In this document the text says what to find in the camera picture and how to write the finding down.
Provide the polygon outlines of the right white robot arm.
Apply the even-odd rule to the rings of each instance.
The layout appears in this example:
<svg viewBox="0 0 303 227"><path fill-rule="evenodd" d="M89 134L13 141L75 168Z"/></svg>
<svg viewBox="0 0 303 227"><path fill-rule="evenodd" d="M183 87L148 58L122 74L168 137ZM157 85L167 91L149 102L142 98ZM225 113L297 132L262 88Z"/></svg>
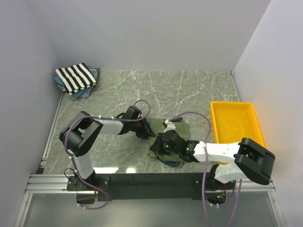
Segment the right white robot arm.
<svg viewBox="0 0 303 227"><path fill-rule="evenodd" d="M249 179L260 185L268 185L275 162L275 155L250 138L235 143L205 143L184 140L175 130L157 135L150 150L157 155L176 154L185 162L218 162L208 184L218 189L224 183Z"/></svg>

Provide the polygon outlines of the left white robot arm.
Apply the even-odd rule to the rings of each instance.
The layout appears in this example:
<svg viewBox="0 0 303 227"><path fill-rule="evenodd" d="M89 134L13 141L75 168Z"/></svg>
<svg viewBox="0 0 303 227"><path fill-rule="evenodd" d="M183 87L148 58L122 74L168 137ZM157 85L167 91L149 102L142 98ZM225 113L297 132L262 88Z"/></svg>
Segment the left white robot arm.
<svg viewBox="0 0 303 227"><path fill-rule="evenodd" d="M135 132L142 140L156 135L151 130L145 117L139 108L131 105L125 113L120 113L112 118L102 119L94 117L85 111L78 115L61 131L59 140L67 148L67 154L71 157L75 172L80 177L78 185L89 190L95 183L95 171L88 155L93 143L99 134L124 135Z"/></svg>

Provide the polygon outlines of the olive green tank top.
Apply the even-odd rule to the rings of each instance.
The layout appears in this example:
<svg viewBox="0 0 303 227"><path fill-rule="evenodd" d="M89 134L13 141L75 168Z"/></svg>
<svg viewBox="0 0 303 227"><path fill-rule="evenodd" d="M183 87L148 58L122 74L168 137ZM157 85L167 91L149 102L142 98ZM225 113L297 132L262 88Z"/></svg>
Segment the olive green tank top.
<svg viewBox="0 0 303 227"><path fill-rule="evenodd" d="M163 119L153 118L148 123L156 135L148 138L148 156L170 167L182 167L186 161L181 158L181 150L190 139L189 124L179 117L171 122L175 129L165 131L168 126Z"/></svg>

